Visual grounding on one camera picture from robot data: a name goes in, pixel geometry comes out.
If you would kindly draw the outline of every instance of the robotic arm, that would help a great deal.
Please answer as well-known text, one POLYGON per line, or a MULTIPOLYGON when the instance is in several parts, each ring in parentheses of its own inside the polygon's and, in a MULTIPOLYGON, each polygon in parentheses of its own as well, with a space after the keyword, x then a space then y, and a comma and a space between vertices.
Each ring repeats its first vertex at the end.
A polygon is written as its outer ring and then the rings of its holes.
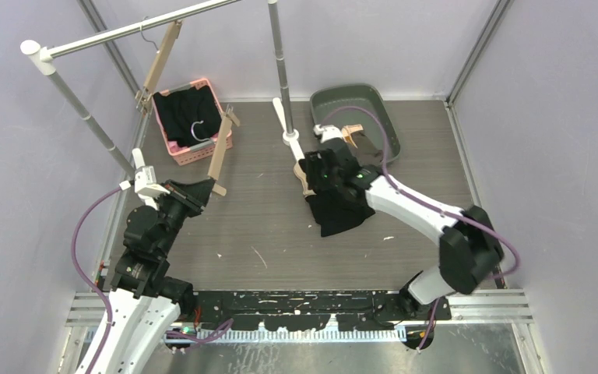
POLYGON ((185 219, 200 215, 207 205, 215 181, 157 184, 153 167, 145 165, 140 150, 132 153, 134 190, 145 205, 127 216, 126 249, 115 266, 108 295, 113 312, 109 337, 103 347, 97 344, 109 321, 104 313, 78 374, 87 371, 98 350, 92 373, 141 372, 168 327, 195 308, 193 285, 166 277, 167 256, 185 219))
POLYGON ((478 206, 467 210, 440 203, 402 185, 380 168, 360 166, 335 126, 317 125, 321 140, 301 161, 308 188, 316 193, 336 190, 345 199, 390 214, 427 236, 439 247, 439 264, 416 274, 401 290, 402 307, 413 312, 453 292, 470 294, 503 259, 501 245, 481 230, 446 217, 400 194, 401 189, 442 211, 466 216, 492 228, 478 206))

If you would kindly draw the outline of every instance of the plastic laundry basket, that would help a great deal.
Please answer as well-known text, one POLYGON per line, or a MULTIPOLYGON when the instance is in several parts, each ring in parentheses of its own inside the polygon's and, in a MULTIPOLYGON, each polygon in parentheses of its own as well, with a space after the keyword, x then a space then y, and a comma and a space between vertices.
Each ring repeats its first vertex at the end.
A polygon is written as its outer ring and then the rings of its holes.
MULTIPOLYGON (((191 87, 196 87, 197 89, 199 89, 203 86, 209 86, 209 89, 212 91, 212 96, 214 96, 214 104, 216 104, 216 107, 219 108, 219 112, 223 113, 223 110, 221 109, 221 104, 219 104, 219 99, 216 98, 216 93, 214 93, 214 89, 212 88, 212 85, 209 84, 209 80, 207 78, 201 78, 201 79, 195 80, 189 84, 185 84, 184 86, 175 88, 173 90, 160 91, 160 94, 168 95, 175 91, 187 90, 188 88, 191 88, 191 87)), ((175 160, 175 162, 178 163, 178 165, 186 165, 191 162, 200 160, 202 158, 209 157, 214 153, 214 146, 216 145, 216 139, 217 139, 218 133, 214 134, 214 136, 212 136, 212 138, 210 138, 209 140, 199 143, 199 144, 196 144, 194 146, 190 146, 190 147, 184 146, 184 147, 179 147, 179 148, 177 146, 173 146, 173 144, 171 144, 168 141, 168 138, 166 137, 166 131, 164 131, 164 126, 161 124, 161 120, 159 118, 159 113, 157 112, 157 106, 155 105, 154 100, 153 100, 153 107, 154 107, 154 111, 155 111, 155 117, 157 118, 157 123, 159 124, 159 128, 161 130, 161 135, 164 137, 164 143, 166 144, 166 149, 168 150, 168 154, 170 154, 170 156, 173 157, 173 159, 175 160)), ((228 137, 226 139, 226 148, 229 149, 232 147, 233 147, 233 132, 231 130, 228 133, 228 137)))

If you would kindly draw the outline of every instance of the lavender wall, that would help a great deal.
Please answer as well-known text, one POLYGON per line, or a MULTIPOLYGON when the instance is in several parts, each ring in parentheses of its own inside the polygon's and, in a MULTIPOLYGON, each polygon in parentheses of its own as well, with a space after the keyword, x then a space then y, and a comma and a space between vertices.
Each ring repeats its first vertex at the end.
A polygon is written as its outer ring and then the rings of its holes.
POLYGON ((598 372, 598 2, 514 2, 456 112, 553 372, 598 372))
MULTIPOLYGON (((109 27, 200 0, 95 1, 109 27)), ((496 1, 280 0, 290 94, 366 82, 385 97, 447 94, 496 1)), ((165 26, 147 30, 160 43, 165 26)), ((139 81, 155 50, 139 35, 118 42, 139 81)), ((265 0, 244 0, 185 20, 158 88, 206 76, 222 98, 279 96, 265 0)))
MULTIPOLYGON (((0 1, 0 373, 56 372, 63 325, 81 288, 69 256, 81 213, 121 171, 55 88, 19 52, 27 38, 91 34, 73 0, 0 1)), ((129 150, 131 94, 102 48, 56 64, 115 142, 129 150)), ((81 264, 94 266, 109 212, 86 222, 81 264)))

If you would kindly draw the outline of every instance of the gray floor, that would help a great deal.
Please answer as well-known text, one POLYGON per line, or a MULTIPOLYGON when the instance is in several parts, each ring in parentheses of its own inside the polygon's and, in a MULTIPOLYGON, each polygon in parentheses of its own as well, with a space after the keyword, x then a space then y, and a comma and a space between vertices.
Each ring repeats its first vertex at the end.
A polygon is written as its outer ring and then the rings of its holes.
MULTIPOLYGON (((236 103, 242 127, 226 152, 220 184, 206 212, 187 220, 169 262, 168 275, 199 290, 218 289, 398 289, 437 262, 437 249, 412 228, 378 213, 346 233, 320 238, 294 177, 294 160, 281 143, 271 103, 236 103), (264 261, 254 251, 257 250, 264 261)), ((389 170, 401 182, 444 203, 469 206, 471 197, 441 101, 386 103, 402 144, 389 170)), ((294 124, 304 150, 315 146, 308 102, 293 103, 294 124)), ((142 147, 161 181, 195 182, 209 159, 177 166, 152 121, 142 147)), ((140 201, 131 194, 129 212, 140 201)), ((122 253, 118 231, 112 261, 122 253)))

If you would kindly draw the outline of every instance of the gray tray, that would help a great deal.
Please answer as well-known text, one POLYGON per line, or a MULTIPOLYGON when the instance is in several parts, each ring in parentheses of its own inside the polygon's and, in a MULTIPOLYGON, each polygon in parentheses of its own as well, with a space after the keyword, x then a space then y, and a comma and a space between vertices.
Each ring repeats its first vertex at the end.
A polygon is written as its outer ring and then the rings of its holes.
POLYGON ((347 105, 355 105, 371 111, 379 118, 384 126, 386 135, 389 137, 389 159, 388 162, 398 158, 400 154, 400 143, 393 128, 389 113, 384 107, 384 101, 379 92, 368 84, 348 84, 320 90, 311 96, 311 113, 313 121, 320 125, 334 125, 341 129, 346 125, 361 124, 365 135, 380 150, 383 149, 382 132, 375 121, 361 111, 347 110, 336 113, 329 119, 329 123, 322 123, 322 119, 337 108, 347 105))

